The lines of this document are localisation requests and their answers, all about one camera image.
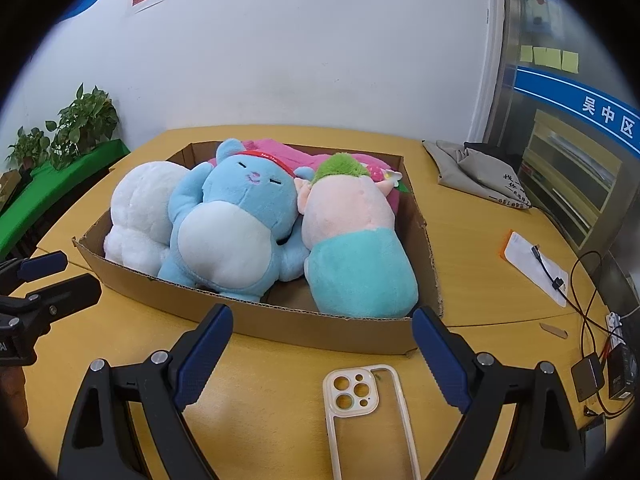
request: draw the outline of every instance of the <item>yellow table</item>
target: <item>yellow table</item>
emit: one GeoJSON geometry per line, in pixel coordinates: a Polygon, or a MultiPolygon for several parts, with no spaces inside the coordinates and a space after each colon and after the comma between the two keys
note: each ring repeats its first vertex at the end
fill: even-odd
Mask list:
{"type": "MultiPolygon", "coordinates": [[[[437,184],[438,170],[418,140],[402,137],[313,128],[308,126],[207,126],[169,130],[134,150],[86,193],[40,241],[38,248],[64,250],[69,260],[88,268],[72,237],[80,238],[109,208],[111,193],[132,168],[150,160],[166,160],[190,142],[270,137],[289,144],[401,155],[427,222],[447,326],[475,326],[563,316],[536,285],[498,255],[510,230],[515,230],[565,270],[575,254],[553,224],[538,210],[516,210],[437,184]]],[[[582,301],[593,290],[582,266],[575,273],[582,301]]],[[[603,321],[606,308],[596,297],[594,316],[603,321]]]]}
{"type": "MultiPolygon", "coordinates": [[[[16,296],[86,272],[70,264],[55,277],[22,286],[16,296]]],[[[580,318],[566,314],[554,324],[567,330],[563,340],[540,330],[538,322],[457,328],[475,351],[488,351],[503,364],[533,367],[554,363],[579,426],[586,423],[577,402],[570,367],[579,359],[580,318]]],[[[111,365],[140,362],[168,349],[194,323],[154,310],[104,288],[98,305],[60,320],[36,345],[38,361],[26,372],[30,407],[28,433],[55,466],[66,421],[89,363],[97,357],[111,365]]],[[[598,345],[604,337],[596,335],[598,345]]],[[[419,352],[409,356],[369,356],[321,351],[234,334],[200,400],[185,417],[204,455],[221,478],[327,479],[331,475],[322,379],[337,368],[393,366],[408,405],[420,470],[425,475],[452,435],[460,414],[448,406],[419,352]]],[[[610,409],[620,402],[609,401],[610,409]]],[[[509,431],[508,406],[478,479],[492,478],[509,431]]],[[[134,421],[154,478],[166,478],[151,443],[142,410],[134,421]]]]}
{"type": "MultiPolygon", "coordinates": [[[[520,211],[438,186],[437,169],[416,140],[328,128],[299,126],[219,126],[165,132],[111,168],[43,238],[39,251],[64,250],[65,273],[22,287],[24,295],[47,283],[86,272],[71,238],[81,237],[108,209],[113,189],[131,168],[165,160],[189,142],[271,137],[291,144],[394,153],[404,157],[418,206],[428,224],[444,299],[444,321],[475,351],[488,351],[507,365],[533,367],[552,362],[564,384],[578,426],[586,423],[577,402],[570,367],[580,359],[580,317],[558,307],[498,256],[513,229],[539,243],[543,253],[569,270],[575,255],[539,211],[520,211]],[[567,330],[563,340],[544,332],[539,320],[567,330]]],[[[580,300],[593,285],[580,266],[575,277],[580,300]]],[[[159,312],[103,287],[100,303],[57,322],[36,346],[38,362],[26,370],[31,420],[28,432],[51,464],[56,464],[68,414],[89,363],[140,362],[156,349],[170,348],[194,324],[159,312]]],[[[604,320],[599,297],[591,316],[604,320]]],[[[605,337],[594,330],[598,349],[605,337]]],[[[460,420],[446,405],[419,352],[370,356],[322,351],[234,334],[199,402],[185,417],[206,458],[224,479],[330,479],[322,379],[338,368],[389,364],[399,373],[412,420],[420,470],[434,465],[460,420]]],[[[610,410],[623,403],[606,400],[610,410]]],[[[596,401],[588,405],[600,411],[596,401]]],[[[478,479],[492,478],[510,427],[512,407],[503,416],[478,479]]],[[[143,449],[154,478],[166,478],[140,409],[134,410],[143,449]]],[[[607,423],[609,437],[621,419],[607,423]]]]}

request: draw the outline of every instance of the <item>metal screw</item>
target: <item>metal screw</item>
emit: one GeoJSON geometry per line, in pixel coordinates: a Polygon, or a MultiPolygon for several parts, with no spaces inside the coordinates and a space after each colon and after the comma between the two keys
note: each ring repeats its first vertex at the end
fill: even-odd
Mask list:
{"type": "Polygon", "coordinates": [[[169,358],[169,354],[164,350],[159,350],[151,356],[151,362],[155,365],[161,365],[169,358]]]}
{"type": "Polygon", "coordinates": [[[89,368],[94,372],[102,370],[104,368],[104,359],[96,359],[95,361],[92,361],[89,368]]]}
{"type": "Polygon", "coordinates": [[[556,371],[556,368],[549,361],[542,361],[540,363],[540,369],[545,374],[552,374],[556,371]]]}
{"type": "Polygon", "coordinates": [[[482,366],[491,366],[495,363],[495,358],[487,352],[480,352],[476,359],[482,366]]]}

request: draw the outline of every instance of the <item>green plush hair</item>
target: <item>green plush hair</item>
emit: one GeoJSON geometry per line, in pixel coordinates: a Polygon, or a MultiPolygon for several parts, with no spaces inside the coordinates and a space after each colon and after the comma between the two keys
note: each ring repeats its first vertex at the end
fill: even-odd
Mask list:
{"type": "Polygon", "coordinates": [[[335,153],[318,166],[311,184],[329,175],[369,176],[369,171],[349,153],[335,153]]]}

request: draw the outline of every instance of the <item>cardboard box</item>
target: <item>cardboard box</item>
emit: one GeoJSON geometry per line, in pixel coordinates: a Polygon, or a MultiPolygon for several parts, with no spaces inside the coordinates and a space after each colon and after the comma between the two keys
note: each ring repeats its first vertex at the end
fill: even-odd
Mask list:
{"type": "Polygon", "coordinates": [[[11,199],[12,194],[18,184],[20,184],[20,172],[18,170],[7,171],[0,175],[0,211],[11,199]]]}
{"type": "MultiPolygon", "coordinates": [[[[169,160],[193,168],[213,158],[218,145],[217,141],[192,143],[169,160]]],[[[340,151],[292,146],[311,155],[340,151]]],[[[407,175],[401,156],[358,152],[369,153],[400,171],[405,185],[412,190],[411,176],[407,175]]],[[[442,316],[442,300],[425,221],[413,192],[400,195],[396,233],[414,268],[418,281],[418,304],[429,306],[442,316]]],[[[353,319],[321,314],[304,277],[288,283],[276,282],[260,303],[247,303],[164,282],[109,262],[104,258],[103,243],[111,226],[111,214],[107,211],[80,240],[73,239],[74,245],[104,285],[140,303],[196,322],[215,303],[225,303],[234,313],[235,332],[313,348],[367,354],[403,354],[416,348],[408,317],[353,319]]]]}

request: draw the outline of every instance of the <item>clamp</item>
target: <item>clamp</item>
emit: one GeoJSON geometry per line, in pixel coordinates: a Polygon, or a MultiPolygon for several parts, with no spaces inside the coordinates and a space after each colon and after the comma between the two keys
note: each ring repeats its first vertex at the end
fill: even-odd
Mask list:
{"type": "MultiPolygon", "coordinates": [[[[216,305],[170,351],[111,368],[91,363],[74,403],[58,473],[66,480],[151,478],[128,402],[141,402],[164,468],[172,480],[217,480],[182,412],[196,402],[232,333],[231,310],[216,305]]],[[[577,479],[584,461],[574,418],[554,366],[502,365],[476,354],[429,308],[413,314],[415,341],[445,400],[462,419],[427,480],[473,480],[505,404],[516,404],[496,480],[577,479]]]]}
{"type": "Polygon", "coordinates": [[[90,274],[11,298],[23,283],[66,269],[62,251],[37,258],[14,258],[0,264],[0,367],[29,366],[37,359],[34,345],[49,333],[51,323],[98,302],[100,282],[90,274]]]}

